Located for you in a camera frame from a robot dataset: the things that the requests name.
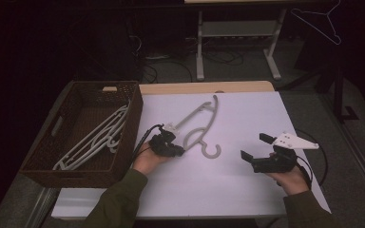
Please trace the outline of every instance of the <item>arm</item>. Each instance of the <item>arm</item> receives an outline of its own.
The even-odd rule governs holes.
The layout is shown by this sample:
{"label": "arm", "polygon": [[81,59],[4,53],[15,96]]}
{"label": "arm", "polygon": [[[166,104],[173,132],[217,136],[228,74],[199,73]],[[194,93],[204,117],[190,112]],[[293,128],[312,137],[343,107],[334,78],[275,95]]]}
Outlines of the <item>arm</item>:
{"label": "arm", "polygon": [[139,197],[147,184],[146,175],[168,160],[156,155],[148,147],[148,143],[144,143],[140,150],[142,153],[134,161],[132,169],[100,196],[99,202],[87,216],[84,228],[133,226],[139,208]]}
{"label": "arm", "polygon": [[308,188],[301,171],[295,167],[291,172],[267,174],[276,180],[288,197],[283,199],[289,227],[291,228],[339,228],[341,225],[325,211]]}

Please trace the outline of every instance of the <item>cable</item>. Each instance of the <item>cable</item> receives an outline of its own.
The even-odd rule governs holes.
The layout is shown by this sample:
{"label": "cable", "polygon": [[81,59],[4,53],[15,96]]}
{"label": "cable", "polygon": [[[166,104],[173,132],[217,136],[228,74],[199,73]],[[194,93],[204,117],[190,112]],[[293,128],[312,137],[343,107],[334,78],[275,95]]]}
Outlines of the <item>cable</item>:
{"label": "cable", "polygon": [[132,51],[132,54],[135,55],[136,57],[139,55],[139,50],[141,49],[142,47],[142,40],[141,38],[139,38],[138,36],[136,35],[129,35],[129,38],[136,38],[138,41],[139,41],[139,45],[138,47],[136,48],[135,52]]}
{"label": "cable", "polygon": [[[232,56],[231,59],[229,60],[225,60],[221,57],[219,57],[218,55],[211,55],[209,52],[204,52],[202,54],[202,56],[204,58],[206,58],[207,60],[210,60],[212,62],[218,63],[218,64],[225,64],[225,65],[229,65],[229,66],[240,66],[244,63],[244,58],[242,56],[242,54],[236,52],[238,54],[238,56],[235,56],[233,52],[230,51],[225,51],[224,53],[230,54]],[[240,61],[237,64],[232,64],[232,62],[236,61],[240,59]]]}
{"label": "cable", "polygon": [[[305,132],[305,131],[303,131],[303,130],[300,130],[300,129],[298,129],[298,128],[295,128],[295,130],[296,131],[298,131],[298,132],[300,132],[300,133],[302,133],[302,134],[304,134],[304,135],[306,135],[306,136],[308,136],[310,139],[312,139],[315,143],[317,143],[317,140],[316,140],[316,138],[314,138],[312,135],[310,135],[309,133],[307,133],[307,132]],[[322,152],[322,156],[324,157],[324,162],[325,162],[325,168],[324,168],[324,174],[322,175],[322,178],[321,178],[321,180],[318,182],[318,185],[319,186],[321,186],[322,184],[324,184],[324,182],[325,182],[325,179],[327,178],[327,174],[328,174],[328,169],[329,169],[329,167],[328,167],[328,158],[327,158],[327,154],[326,154],[326,152],[325,152],[325,150],[324,150],[324,148],[322,147],[322,145],[319,143],[318,144],[319,145],[319,149],[321,150],[321,152]]]}
{"label": "cable", "polygon": [[156,125],[150,127],[150,129],[148,129],[146,131],[146,133],[144,133],[144,136],[141,138],[141,140],[139,141],[139,143],[135,147],[134,151],[132,152],[132,161],[135,161],[136,160],[136,158],[140,154],[140,153],[138,153],[139,149],[141,149],[141,146],[144,144],[144,141],[147,139],[147,137],[149,136],[150,132],[152,132],[152,130],[154,128],[156,128],[156,127],[161,128],[161,127],[163,127],[163,124],[156,124]]}
{"label": "cable", "polygon": [[137,159],[142,153],[144,153],[146,150],[148,150],[148,149],[150,149],[150,148],[152,148],[151,146],[149,146],[149,147],[147,147],[146,149],[144,149],[143,151],[141,151],[141,152],[139,152],[139,153],[137,153],[136,154],[136,158],[135,159]]}
{"label": "cable", "polygon": [[313,183],[313,169],[311,169],[310,164],[300,156],[298,156],[298,159],[301,159],[309,167],[309,170],[310,170],[310,183]]}
{"label": "cable", "polygon": [[149,72],[147,72],[145,69],[144,69],[144,73],[146,73],[147,75],[153,77],[153,80],[149,80],[146,78],[146,76],[144,75],[144,78],[147,80],[148,83],[150,84],[153,84],[154,82],[158,83],[158,72],[156,70],[156,68],[152,67],[152,66],[148,66],[148,65],[145,65],[144,67],[148,67],[150,69],[152,69],[154,71],[154,74],[150,74]]}
{"label": "cable", "polygon": [[190,82],[191,83],[193,82],[191,70],[189,70],[189,68],[187,66],[185,66],[184,64],[174,62],[174,61],[167,61],[167,62],[155,62],[155,63],[151,63],[149,65],[157,65],[157,64],[175,64],[175,65],[179,65],[181,67],[184,67],[186,69],[186,71],[188,71]]}

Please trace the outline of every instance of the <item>dark background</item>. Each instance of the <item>dark background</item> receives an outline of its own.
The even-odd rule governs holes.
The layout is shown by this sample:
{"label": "dark background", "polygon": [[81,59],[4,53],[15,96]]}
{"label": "dark background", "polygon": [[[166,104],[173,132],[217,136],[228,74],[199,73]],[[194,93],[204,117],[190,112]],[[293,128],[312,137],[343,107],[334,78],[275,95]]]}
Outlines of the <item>dark background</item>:
{"label": "dark background", "polygon": [[[0,202],[70,80],[140,80],[140,61],[132,53],[136,44],[129,34],[161,48],[195,34],[196,21],[187,19],[192,11],[131,17],[123,11],[74,10],[120,2],[0,1]],[[365,1],[342,0],[331,19],[340,46],[293,26],[284,26],[281,38],[305,39],[298,68],[313,70],[337,55],[345,77],[365,98]]]}

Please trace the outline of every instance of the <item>hanger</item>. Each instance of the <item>hanger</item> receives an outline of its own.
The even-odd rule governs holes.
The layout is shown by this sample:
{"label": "hanger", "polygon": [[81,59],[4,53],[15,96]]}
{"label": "hanger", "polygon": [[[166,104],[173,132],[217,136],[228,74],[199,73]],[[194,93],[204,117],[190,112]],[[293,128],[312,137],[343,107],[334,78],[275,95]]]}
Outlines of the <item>hanger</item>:
{"label": "hanger", "polygon": [[[338,6],[340,5],[340,0],[338,1],[338,3],[332,8],[330,9],[328,12],[313,12],[313,11],[303,11],[303,10],[300,10],[300,9],[292,9],[291,10],[291,13],[293,15],[295,15],[298,19],[300,19],[301,21],[305,22],[306,24],[308,24],[309,26],[311,26],[312,28],[314,28],[315,30],[317,30],[319,33],[321,33],[322,35],[324,35],[327,39],[329,39],[330,41],[332,41],[334,44],[336,45],[340,45],[340,43],[342,42],[340,37],[338,35],[336,35],[336,30],[334,28],[334,25],[333,23],[331,22],[331,19],[330,19],[330,14],[331,12],[337,8]],[[310,13],[310,14],[316,14],[316,15],[322,15],[322,16],[326,16],[327,17],[327,20],[328,22],[330,23],[331,25],[331,28],[334,32],[334,37],[335,39],[331,38],[329,35],[325,34],[323,31],[321,31],[320,29],[318,29],[316,26],[314,26],[312,23],[308,22],[306,19],[302,18],[300,14],[303,14],[303,13]]]}

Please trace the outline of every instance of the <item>table leg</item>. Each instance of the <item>table leg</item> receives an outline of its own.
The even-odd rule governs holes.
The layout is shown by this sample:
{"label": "table leg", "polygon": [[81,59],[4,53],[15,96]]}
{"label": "table leg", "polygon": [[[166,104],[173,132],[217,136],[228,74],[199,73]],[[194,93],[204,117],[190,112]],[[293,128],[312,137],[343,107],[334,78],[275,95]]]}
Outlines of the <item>table leg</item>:
{"label": "table leg", "polygon": [[198,19],[198,52],[197,52],[197,80],[205,80],[203,75],[203,60],[202,60],[202,11],[199,13]]}
{"label": "table leg", "polygon": [[284,16],[286,14],[286,9],[282,9],[279,14],[279,19],[277,25],[275,26],[274,33],[272,35],[272,42],[268,49],[265,49],[263,53],[265,54],[266,61],[268,63],[269,68],[271,69],[272,76],[275,80],[280,80],[280,73],[277,65],[275,64],[275,60],[273,57],[275,46],[277,45],[277,41],[280,34],[280,29],[283,25]]}

